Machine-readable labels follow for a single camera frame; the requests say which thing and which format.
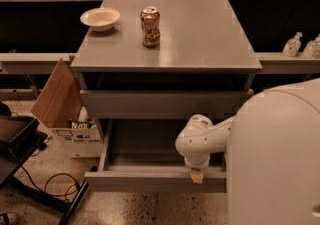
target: cabinet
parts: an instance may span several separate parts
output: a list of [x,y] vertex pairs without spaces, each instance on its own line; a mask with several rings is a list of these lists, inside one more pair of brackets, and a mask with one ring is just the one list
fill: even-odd
[[[161,43],[142,45],[140,11],[160,11]],[[120,20],[110,32],[88,31],[71,68],[106,145],[98,191],[225,191],[221,159],[193,185],[174,147],[194,113],[232,116],[252,96],[261,70],[228,0],[104,0]]]

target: soda can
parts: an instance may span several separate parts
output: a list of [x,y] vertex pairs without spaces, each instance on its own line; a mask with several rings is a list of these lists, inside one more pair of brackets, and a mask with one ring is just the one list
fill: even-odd
[[160,13],[157,8],[149,6],[140,14],[142,43],[145,46],[156,46],[160,43]]

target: open drawer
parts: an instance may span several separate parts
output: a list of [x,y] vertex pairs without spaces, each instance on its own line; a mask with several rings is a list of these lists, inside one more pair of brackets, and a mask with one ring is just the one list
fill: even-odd
[[108,123],[97,172],[85,177],[93,191],[226,192],[223,154],[211,158],[203,184],[193,184],[175,139],[184,120],[113,120]]

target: speckled floor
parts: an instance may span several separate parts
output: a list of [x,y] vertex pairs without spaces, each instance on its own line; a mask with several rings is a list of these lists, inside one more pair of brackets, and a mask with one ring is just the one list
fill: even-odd
[[[34,103],[30,91],[0,90],[0,100],[19,115],[31,115]],[[39,130],[50,135],[42,124]],[[94,158],[72,159],[54,137],[46,140],[48,147],[25,163],[34,182],[44,188],[48,179],[57,173],[68,173],[79,182],[93,165]],[[31,186],[26,173],[20,169],[16,177]],[[64,194],[73,184],[67,176],[54,178],[47,187],[51,194]],[[0,212],[20,214],[19,224],[58,224],[62,214],[38,204],[16,192],[10,186],[0,190]],[[91,192],[90,187],[73,215],[70,224],[130,225],[130,224],[227,224],[226,194],[182,193],[109,193]]]

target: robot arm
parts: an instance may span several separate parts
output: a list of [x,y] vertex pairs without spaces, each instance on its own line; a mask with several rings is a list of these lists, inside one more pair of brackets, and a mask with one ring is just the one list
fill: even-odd
[[233,117],[213,125],[203,115],[194,115],[176,140],[176,149],[184,157],[194,183],[202,183],[209,166],[210,153],[226,152]]

